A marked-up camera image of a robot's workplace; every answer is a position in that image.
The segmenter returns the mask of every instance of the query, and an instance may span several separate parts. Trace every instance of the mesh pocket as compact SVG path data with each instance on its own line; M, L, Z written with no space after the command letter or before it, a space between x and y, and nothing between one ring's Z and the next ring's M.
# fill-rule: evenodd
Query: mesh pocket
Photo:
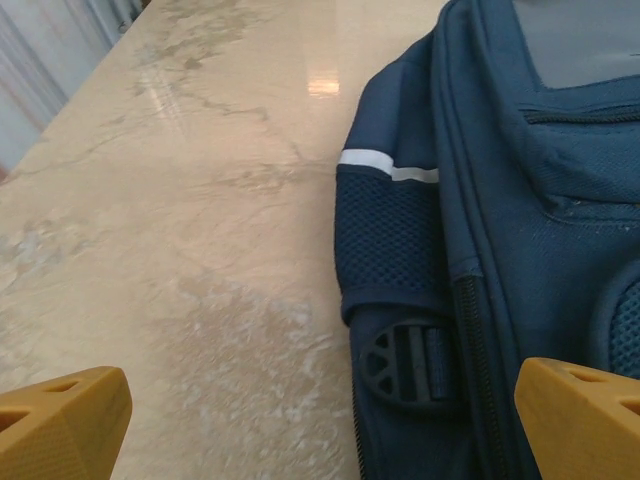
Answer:
M338 173L335 259L342 291L448 286L435 185Z
M640 380L640 281L620 298L609 338L611 370Z

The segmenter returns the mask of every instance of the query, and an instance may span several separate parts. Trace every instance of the yellow 3d-printed part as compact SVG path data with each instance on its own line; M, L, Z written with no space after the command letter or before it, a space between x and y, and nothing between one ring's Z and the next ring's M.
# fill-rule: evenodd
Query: yellow 3d-printed part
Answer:
M544 480L640 478L640 382L528 359L515 394Z
M131 418L119 368L0 395L0 480L106 480Z

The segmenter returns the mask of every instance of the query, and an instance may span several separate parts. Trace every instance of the black buckle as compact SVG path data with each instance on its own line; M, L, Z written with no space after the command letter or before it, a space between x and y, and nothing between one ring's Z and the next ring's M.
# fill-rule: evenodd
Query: black buckle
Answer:
M411 413L461 413L466 402L450 323L437 317L412 318L381 330L359 358L369 390Z

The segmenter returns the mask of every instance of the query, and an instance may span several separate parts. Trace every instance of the beige marble surface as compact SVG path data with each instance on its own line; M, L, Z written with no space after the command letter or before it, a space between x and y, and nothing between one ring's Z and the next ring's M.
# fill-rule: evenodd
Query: beige marble surface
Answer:
M114 479L356 479L334 166L439 0L154 0L0 187L0 385L124 368Z

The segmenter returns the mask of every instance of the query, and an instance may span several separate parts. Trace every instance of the zipper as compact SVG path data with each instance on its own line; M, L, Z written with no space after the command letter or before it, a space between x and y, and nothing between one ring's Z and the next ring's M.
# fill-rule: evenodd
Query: zipper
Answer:
M360 433L360 415L356 405L356 386L353 381L351 382L351 408L353 409L353 428L356 437L356 454L358 455L360 480L367 480L367 470L364 466L364 452L362 450L362 434Z
M613 123L628 123L639 122L640 112L618 110L618 112L607 113L587 113L587 114L572 114L572 113L553 113L553 112L539 112L536 110L525 110L523 115L527 123L535 125L538 123L576 123L576 124L613 124Z
M498 475L495 480L509 480L507 458L500 432L499 412L491 385L487 347L482 332L475 282L474 277L466 277L456 282L456 286L459 288L459 308L467 346L471 354L473 377L476 380L474 386L477 389L477 398L480 400L482 422L487 432L491 464Z

